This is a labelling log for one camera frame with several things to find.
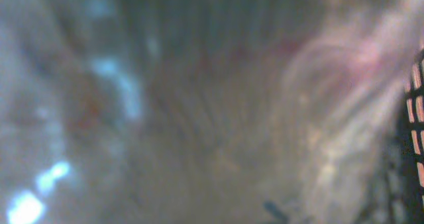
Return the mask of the clear bag of bread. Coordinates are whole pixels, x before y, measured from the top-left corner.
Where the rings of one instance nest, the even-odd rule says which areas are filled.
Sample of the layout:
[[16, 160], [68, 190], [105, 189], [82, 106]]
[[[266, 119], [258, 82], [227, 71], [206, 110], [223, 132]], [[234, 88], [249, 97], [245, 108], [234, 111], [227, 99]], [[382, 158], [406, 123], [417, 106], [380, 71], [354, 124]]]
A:
[[411, 223], [423, 0], [1, 0], [2, 223]]

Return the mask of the grey plastic basket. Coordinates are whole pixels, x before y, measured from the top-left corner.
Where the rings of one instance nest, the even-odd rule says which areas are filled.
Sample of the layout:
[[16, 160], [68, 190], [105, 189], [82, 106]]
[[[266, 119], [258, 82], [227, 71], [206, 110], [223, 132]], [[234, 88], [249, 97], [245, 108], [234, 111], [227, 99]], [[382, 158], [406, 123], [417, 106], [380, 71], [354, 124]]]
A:
[[423, 51], [405, 85], [405, 107], [383, 150], [360, 224], [423, 223]]

